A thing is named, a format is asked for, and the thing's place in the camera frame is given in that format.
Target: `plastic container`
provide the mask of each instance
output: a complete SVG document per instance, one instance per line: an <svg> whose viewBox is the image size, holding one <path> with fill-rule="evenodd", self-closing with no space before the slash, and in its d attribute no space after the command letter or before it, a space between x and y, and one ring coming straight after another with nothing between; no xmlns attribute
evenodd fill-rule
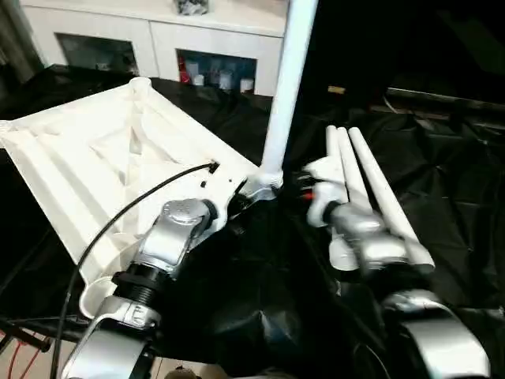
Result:
<svg viewBox="0 0 505 379"><path fill-rule="evenodd" d="M110 292L102 278L127 266L125 252L131 253L165 202L212 195L223 203L257 169L143 77L0 125L0 142L74 263L130 201L189 167L220 163L214 174L188 174L148 197L103 236L80 271L80 307L87 317Z"/></svg>
<svg viewBox="0 0 505 379"><path fill-rule="evenodd" d="M174 0L177 12L184 16L206 14L209 10L208 0Z"/></svg>

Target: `floor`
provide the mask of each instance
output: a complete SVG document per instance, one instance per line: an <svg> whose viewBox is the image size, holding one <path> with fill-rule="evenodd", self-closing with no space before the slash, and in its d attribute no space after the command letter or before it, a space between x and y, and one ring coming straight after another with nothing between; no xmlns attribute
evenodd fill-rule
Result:
<svg viewBox="0 0 505 379"><path fill-rule="evenodd" d="M72 351L74 343L63 342L62 354L60 356L60 368L65 365L66 359ZM17 347L17 341L14 340L0 355L0 377L7 378L9 365L14 351ZM12 379L21 379L21 375L30 363L36 349L29 345L21 346L13 364ZM23 379L47 379L51 367L52 348L47 353L40 353L33 362L29 371ZM216 365L206 365L198 362L177 361L175 359L157 358L151 370L151 379L164 379L172 370L179 366L193 370L193 372L202 379L226 379L228 376L221 367Z"/></svg>

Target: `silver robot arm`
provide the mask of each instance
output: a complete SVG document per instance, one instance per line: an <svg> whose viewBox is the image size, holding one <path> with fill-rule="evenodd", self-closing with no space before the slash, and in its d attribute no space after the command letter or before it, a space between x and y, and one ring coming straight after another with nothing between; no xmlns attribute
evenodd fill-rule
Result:
<svg viewBox="0 0 505 379"><path fill-rule="evenodd" d="M410 252L423 246L393 235L374 212L351 203L342 205L325 195L314 203L320 210L320 222L332 227L355 254L361 278L373 293L388 329L396 364L409 361L404 365L409 372L404 375L491 377L480 342L429 290L428 281L413 265Z"/></svg>
<svg viewBox="0 0 505 379"><path fill-rule="evenodd" d="M159 296L176 279L195 241L210 227L216 212L207 201L169 201L144 236L118 285L105 298L69 357L63 379L145 379L154 356L149 343L162 322Z"/></svg>

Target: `red cable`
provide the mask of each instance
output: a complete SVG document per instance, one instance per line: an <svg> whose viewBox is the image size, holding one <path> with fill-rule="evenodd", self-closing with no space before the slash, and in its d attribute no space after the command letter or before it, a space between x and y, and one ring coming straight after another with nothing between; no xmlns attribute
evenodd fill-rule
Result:
<svg viewBox="0 0 505 379"><path fill-rule="evenodd" d="M17 343L16 350L14 350L13 356L10 358L10 364L9 364L9 374L7 375L7 379L12 379L13 377L13 367L14 367L14 362L16 361L16 356L17 353L19 352L19 349L21 348L21 342Z"/></svg>
<svg viewBox="0 0 505 379"><path fill-rule="evenodd" d="M16 357L17 357L17 353L19 352L19 350L21 349L21 346L23 345L26 345L26 343L24 342L18 342L17 343L17 346L16 346L16 350L14 351L14 354L13 356L11 357L10 359L10 364L9 364L9 375L7 377L7 379L12 379L12 375L13 375L13 368L14 368L14 363L16 361ZM26 366L26 368L24 369L23 373L21 374L21 376L19 377L19 379L24 379L24 377L26 376L26 374L28 373L28 371L30 370L30 368L32 367L33 363L35 362L35 360L37 359L37 355L39 355L40 353L40 349L37 349L37 351L35 352L35 354L32 356L32 359L30 359L30 362L28 363L28 365Z"/></svg>
<svg viewBox="0 0 505 379"><path fill-rule="evenodd" d="M35 354L32 356L32 359L30 360L30 363L26 366L26 369L24 369L24 371L21 374L21 376L19 377L19 379L24 379L24 376L28 373L28 371L32 367L33 362L37 359L37 355L39 355L39 353L40 353L40 349L37 349L37 351L35 352Z"/></svg>

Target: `black cloth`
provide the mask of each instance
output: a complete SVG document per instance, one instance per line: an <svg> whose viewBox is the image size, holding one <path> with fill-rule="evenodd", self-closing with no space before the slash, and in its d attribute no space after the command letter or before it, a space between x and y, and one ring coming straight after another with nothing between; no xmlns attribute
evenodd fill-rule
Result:
<svg viewBox="0 0 505 379"><path fill-rule="evenodd" d="M130 77L51 67L0 104L0 119L19 118L128 82ZM271 100L153 79L152 86L241 154L259 164ZM324 156L331 107L305 113L298 104L285 171ZM476 334L496 377L505 377L503 174L505 136L463 120L434 122L412 114L350 112L437 264L436 292ZM0 293L0 314L51 334L73 263L5 152L2 226L5 278L33 249ZM77 288L71 313L78 314ZM301 377L340 377L363 370L359 343L383 349L342 303L327 262L327 236L281 201L259 203L199 246L167 294L158 347L172 358L219 362L232 375L282 366ZM26 319L45 320L27 321ZM73 317L66 338L85 326ZM379 369L375 377L381 377ZM372 377L370 373L362 377Z"/></svg>

